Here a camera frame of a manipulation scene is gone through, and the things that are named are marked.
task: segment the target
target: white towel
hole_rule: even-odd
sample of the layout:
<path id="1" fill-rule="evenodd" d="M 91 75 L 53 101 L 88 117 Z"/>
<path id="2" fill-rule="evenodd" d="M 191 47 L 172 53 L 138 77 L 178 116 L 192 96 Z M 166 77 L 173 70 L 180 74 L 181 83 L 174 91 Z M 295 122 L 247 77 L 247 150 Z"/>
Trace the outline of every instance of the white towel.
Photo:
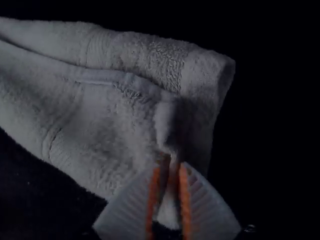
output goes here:
<path id="1" fill-rule="evenodd" d="M 109 201 L 160 152 L 207 174 L 234 71 L 184 41 L 0 17 L 0 127 Z M 158 221 L 176 228 L 172 203 Z"/>

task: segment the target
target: dark surface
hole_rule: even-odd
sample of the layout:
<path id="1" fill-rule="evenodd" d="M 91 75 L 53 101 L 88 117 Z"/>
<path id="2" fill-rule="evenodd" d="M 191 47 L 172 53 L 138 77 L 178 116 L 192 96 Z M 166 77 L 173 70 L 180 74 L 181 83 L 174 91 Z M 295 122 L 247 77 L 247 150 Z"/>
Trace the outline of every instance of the dark surface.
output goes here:
<path id="1" fill-rule="evenodd" d="M 261 163 L 266 163 L 267 157 L 265 125 L 257 112 L 261 93 L 257 76 L 264 57 L 262 42 L 268 41 L 268 36 L 256 31 L 257 20 L 251 21 L 250 17 L 249 21 L 240 21 L 237 16 L 213 19 L 211 12 L 200 19 L 184 12 L 177 16 L 169 9 L 157 17 L 130 8 L 113 9 L 115 12 L 110 15 L 106 14 L 110 10 L 99 9 L 99 5 L 75 9 L 48 2 L 11 1 L 1 6 L 0 16 L 92 22 L 117 31 L 192 42 L 233 58 L 236 75 L 215 125 L 208 179 L 240 223 L 253 224 L 259 232 L 263 228 Z M 69 177 L 32 157 L 0 131 L 0 240 L 91 239 L 90 226 L 105 204 Z M 168 234 L 160 226 L 155 232 L 159 239 L 179 235 Z M 247 239 L 245 235 L 242 233 L 239 239 Z"/>

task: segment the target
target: towel fold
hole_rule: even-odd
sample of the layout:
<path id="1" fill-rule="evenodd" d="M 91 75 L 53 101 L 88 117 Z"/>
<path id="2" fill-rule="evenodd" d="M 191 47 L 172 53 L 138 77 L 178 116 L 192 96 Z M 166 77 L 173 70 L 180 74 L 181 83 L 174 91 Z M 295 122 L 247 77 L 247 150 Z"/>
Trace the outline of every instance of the towel fold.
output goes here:
<path id="1" fill-rule="evenodd" d="M 0 17 L 0 127 L 108 201 L 160 152 L 207 174 L 234 72 L 184 41 Z"/>

